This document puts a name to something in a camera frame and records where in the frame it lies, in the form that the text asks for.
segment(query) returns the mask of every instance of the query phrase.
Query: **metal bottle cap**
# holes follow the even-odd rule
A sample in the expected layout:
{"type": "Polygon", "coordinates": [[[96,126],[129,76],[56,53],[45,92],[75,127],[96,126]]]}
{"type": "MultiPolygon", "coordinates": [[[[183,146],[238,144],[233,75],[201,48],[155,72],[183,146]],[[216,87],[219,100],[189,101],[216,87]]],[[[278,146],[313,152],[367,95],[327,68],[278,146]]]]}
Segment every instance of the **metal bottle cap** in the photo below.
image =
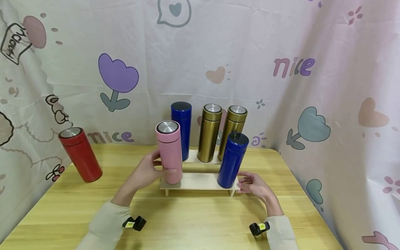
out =
{"type": "Polygon", "coordinates": [[[202,113],[203,119],[216,122],[221,120],[222,117],[222,108],[217,104],[206,104],[203,107],[202,113]]]}
{"type": "Polygon", "coordinates": [[[174,102],[171,104],[171,120],[185,120],[192,118],[192,105],[188,102],[174,102]]]}
{"type": "Polygon", "coordinates": [[[235,153],[243,153],[247,149],[247,145],[249,144],[249,138],[238,132],[230,133],[228,136],[228,141],[226,143],[226,147],[235,153]]]}
{"type": "Polygon", "coordinates": [[[60,137],[63,139],[68,139],[79,135],[82,132],[81,128],[73,127],[67,128],[66,130],[61,131],[60,137]]]}
{"type": "Polygon", "coordinates": [[[161,122],[157,126],[157,131],[161,134],[172,134],[176,130],[178,130],[178,124],[174,121],[161,122]]]}
{"type": "Polygon", "coordinates": [[[239,105],[230,106],[226,117],[233,122],[244,122],[247,117],[247,109],[239,105]]]}

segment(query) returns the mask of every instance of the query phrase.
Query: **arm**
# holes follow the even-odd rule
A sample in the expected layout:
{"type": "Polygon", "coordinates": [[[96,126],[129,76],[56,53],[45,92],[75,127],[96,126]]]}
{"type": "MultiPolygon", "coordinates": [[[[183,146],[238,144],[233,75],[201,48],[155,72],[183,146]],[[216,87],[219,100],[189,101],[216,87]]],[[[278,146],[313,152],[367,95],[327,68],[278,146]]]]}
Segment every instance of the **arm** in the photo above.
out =
{"type": "Polygon", "coordinates": [[[160,157],[155,150],[140,161],[129,178],[120,187],[114,198],[106,202],[89,224],[89,232],[76,250],[113,250],[121,238],[124,228],[122,224],[130,217],[130,203],[136,192],[149,186],[157,179],[176,170],[156,170],[160,166],[160,157]]]}
{"type": "Polygon", "coordinates": [[[284,215],[278,198],[271,188],[258,174],[239,172],[238,175],[244,176],[239,180],[238,192],[254,194],[266,205],[268,217],[265,221],[270,224],[270,229],[267,231],[270,249],[298,250],[289,218],[284,215]]]}

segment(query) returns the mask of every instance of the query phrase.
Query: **yellow label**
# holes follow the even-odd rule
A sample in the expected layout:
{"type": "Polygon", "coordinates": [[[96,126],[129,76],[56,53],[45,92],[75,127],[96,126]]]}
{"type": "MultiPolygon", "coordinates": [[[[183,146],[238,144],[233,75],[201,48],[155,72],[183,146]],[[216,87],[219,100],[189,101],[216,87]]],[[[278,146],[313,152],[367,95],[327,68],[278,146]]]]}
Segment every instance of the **yellow label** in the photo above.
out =
{"type": "Polygon", "coordinates": [[[258,226],[260,227],[260,230],[265,230],[266,228],[264,223],[260,223],[258,226]]]}
{"type": "Polygon", "coordinates": [[[125,228],[133,228],[133,224],[135,224],[134,222],[128,222],[125,226],[125,228]]]}

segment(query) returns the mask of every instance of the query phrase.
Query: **wooden table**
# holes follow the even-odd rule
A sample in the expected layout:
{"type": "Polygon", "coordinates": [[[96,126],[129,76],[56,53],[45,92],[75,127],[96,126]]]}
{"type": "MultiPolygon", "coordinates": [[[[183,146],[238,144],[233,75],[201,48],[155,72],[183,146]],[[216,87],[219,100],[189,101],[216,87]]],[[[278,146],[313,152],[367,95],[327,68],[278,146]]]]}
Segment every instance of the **wooden table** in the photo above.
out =
{"type": "MultiPolygon", "coordinates": [[[[102,204],[110,200],[142,156],[154,146],[93,145],[103,176],[84,183],[70,166],[2,243],[2,250],[71,250],[79,244],[102,204]]],[[[184,172],[218,172],[219,166],[184,164],[184,172]]],[[[260,174],[289,217],[300,249],[342,249],[280,155],[248,149],[241,170],[260,174]]],[[[147,224],[126,229],[116,249],[269,249],[265,234],[253,237],[249,225],[266,218],[254,196],[226,191],[175,190],[165,197],[160,181],[140,190],[133,217],[147,224]]]]}

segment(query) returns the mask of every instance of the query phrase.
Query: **silver bottle lid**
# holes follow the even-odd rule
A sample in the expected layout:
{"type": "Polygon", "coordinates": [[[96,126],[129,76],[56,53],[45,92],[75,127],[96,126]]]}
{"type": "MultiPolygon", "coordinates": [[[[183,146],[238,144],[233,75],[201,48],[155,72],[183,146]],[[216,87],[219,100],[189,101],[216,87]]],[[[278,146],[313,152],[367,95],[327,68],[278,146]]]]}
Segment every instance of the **silver bottle lid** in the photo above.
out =
{"type": "Polygon", "coordinates": [[[157,131],[161,134],[171,134],[178,130],[178,124],[174,121],[161,122],[157,126],[157,131]]]}
{"type": "Polygon", "coordinates": [[[236,114],[244,114],[247,112],[247,110],[245,108],[243,108],[242,106],[239,105],[233,105],[229,107],[230,110],[236,114]]]}
{"type": "Polygon", "coordinates": [[[205,106],[205,109],[208,112],[211,112],[211,113],[219,113],[219,112],[221,112],[221,107],[218,106],[217,104],[207,104],[205,106]]]}
{"type": "Polygon", "coordinates": [[[61,131],[60,137],[68,139],[68,138],[79,135],[81,132],[82,132],[81,128],[77,128],[77,127],[67,128],[66,130],[61,131]]]}

